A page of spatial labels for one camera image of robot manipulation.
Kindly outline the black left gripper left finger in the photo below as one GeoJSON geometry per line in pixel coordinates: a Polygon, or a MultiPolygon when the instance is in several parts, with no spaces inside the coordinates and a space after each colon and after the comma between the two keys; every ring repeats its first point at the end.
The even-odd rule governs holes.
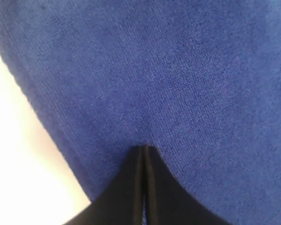
{"type": "Polygon", "coordinates": [[[143,220],[143,151],[132,147],[108,187],[67,225],[141,225],[143,220]]]}

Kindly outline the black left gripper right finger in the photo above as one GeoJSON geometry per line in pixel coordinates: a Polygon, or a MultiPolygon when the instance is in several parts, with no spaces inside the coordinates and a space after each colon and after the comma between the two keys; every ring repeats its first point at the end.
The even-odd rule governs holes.
{"type": "Polygon", "coordinates": [[[157,148],[144,146],[145,207],[148,225],[226,225],[174,178],[157,148]]]}

